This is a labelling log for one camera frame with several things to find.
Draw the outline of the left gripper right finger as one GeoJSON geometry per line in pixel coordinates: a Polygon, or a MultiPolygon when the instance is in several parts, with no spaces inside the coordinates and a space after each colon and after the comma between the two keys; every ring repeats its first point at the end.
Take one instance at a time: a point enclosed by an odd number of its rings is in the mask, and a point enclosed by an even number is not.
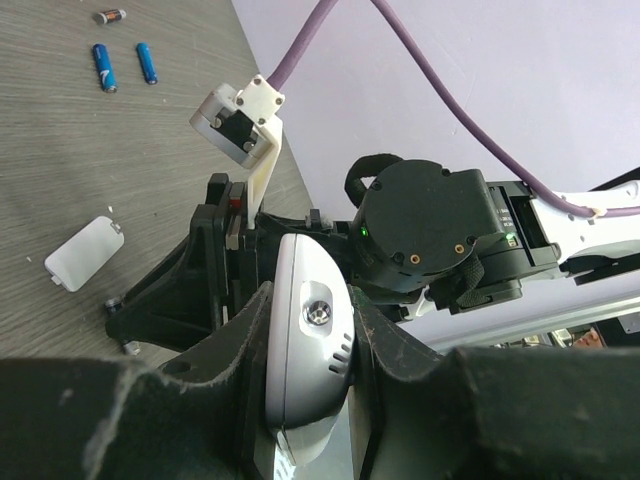
{"type": "Polygon", "coordinates": [[[440,355],[351,288],[358,479],[635,479],[639,352],[457,348],[440,355]]]}

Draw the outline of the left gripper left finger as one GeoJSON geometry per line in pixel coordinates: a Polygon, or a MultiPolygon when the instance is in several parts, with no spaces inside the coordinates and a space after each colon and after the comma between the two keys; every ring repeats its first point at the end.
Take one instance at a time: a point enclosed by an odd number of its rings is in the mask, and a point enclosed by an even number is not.
{"type": "Polygon", "coordinates": [[[5,479],[270,479],[273,286],[159,368],[131,357],[1,362],[5,479]]]}

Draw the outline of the white remote control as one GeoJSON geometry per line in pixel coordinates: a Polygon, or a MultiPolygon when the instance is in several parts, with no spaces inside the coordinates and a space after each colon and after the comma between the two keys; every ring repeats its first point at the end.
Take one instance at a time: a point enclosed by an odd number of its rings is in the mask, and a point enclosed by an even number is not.
{"type": "Polygon", "coordinates": [[[294,467],[326,448],[346,399],[354,308],[336,262],[314,239],[282,237],[273,285],[265,419],[294,467]]]}

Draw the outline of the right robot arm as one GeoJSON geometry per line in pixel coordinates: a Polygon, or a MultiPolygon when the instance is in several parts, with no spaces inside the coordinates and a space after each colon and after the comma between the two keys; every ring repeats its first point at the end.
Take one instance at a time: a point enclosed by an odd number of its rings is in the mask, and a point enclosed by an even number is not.
{"type": "Polygon", "coordinates": [[[214,174],[187,237],[122,298],[107,334],[182,352],[221,328],[275,276],[287,234],[317,241],[343,278],[391,321],[423,306],[466,313],[509,302],[544,276],[589,284],[639,267],[637,216],[581,218],[521,181],[488,182],[392,154],[358,159],[345,192],[351,221],[249,211],[249,186],[214,174]]]}

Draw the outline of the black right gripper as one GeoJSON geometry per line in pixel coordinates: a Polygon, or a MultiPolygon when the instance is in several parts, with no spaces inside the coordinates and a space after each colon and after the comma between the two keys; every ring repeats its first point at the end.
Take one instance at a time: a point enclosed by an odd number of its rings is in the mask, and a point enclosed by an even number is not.
{"type": "Polygon", "coordinates": [[[261,210],[250,229],[246,190],[224,173],[211,176],[188,235],[120,297],[124,337],[178,352],[191,348],[274,279],[279,244],[288,233],[318,241],[349,272],[348,221],[324,219],[318,209],[303,219],[261,210]]]}

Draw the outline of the white battery cover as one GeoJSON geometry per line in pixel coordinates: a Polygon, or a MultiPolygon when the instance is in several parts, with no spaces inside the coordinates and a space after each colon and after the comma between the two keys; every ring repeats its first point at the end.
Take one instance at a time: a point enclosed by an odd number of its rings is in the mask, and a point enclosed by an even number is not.
{"type": "Polygon", "coordinates": [[[68,292],[80,290],[124,245],[119,224],[98,216],[44,260],[54,284],[68,292]]]}

